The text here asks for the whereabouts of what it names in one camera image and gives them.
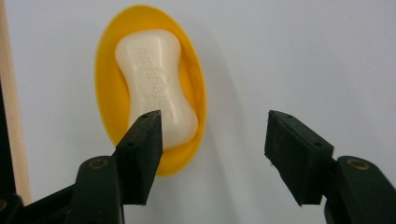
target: wooden strip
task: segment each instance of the wooden strip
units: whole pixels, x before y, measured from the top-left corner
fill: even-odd
[[[31,195],[4,0],[0,0],[0,81],[6,110],[15,187],[17,193],[22,197],[23,203],[26,205],[31,202]]]

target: white surface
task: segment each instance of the white surface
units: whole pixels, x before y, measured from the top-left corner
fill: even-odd
[[[115,57],[132,99],[129,125],[142,115],[161,110],[163,150],[189,142],[198,120],[181,89],[180,43],[165,30],[143,31],[125,36]]]
[[[93,59],[134,1],[6,1],[34,200],[111,154]],[[396,184],[396,2],[147,1],[174,17],[205,72],[204,141],[177,175],[156,178],[127,223],[325,223],[300,208],[264,157],[267,112],[292,114]]]

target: soap bar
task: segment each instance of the soap bar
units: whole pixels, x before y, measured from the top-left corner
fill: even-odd
[[[162,111],[163,148],[189,142],[198,120],[179,79],[180,43],[166,30],[125,36],[116,47],[116,61],[131,99],[129,127],[147,112]]]

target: yellow oval tray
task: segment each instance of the yellow oval tray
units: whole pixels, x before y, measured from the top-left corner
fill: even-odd
[[[198,117],[198,131],[190,142],[163,153],[157,175],[172,175],[189,163],[201,143],[205,129],[206,98],[204,75],[192,43],[170,16],[155,7],[133,6],[111,21],[96,52],[96,100],[107,134],[116,145],[128,129],[130,99],[126,81],[115,60],[115,48],[124,36],[150,29],[168,30],[180,41],[180,82]]]

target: white soap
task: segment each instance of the white soap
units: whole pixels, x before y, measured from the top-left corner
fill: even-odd
[[[165,30],[127,35],[117,45],[116,61],[132,101],[129,127],[142,114],[160,109],[163,148],[189,142],[198,120],[181,89],[180,43],[175,35]]]

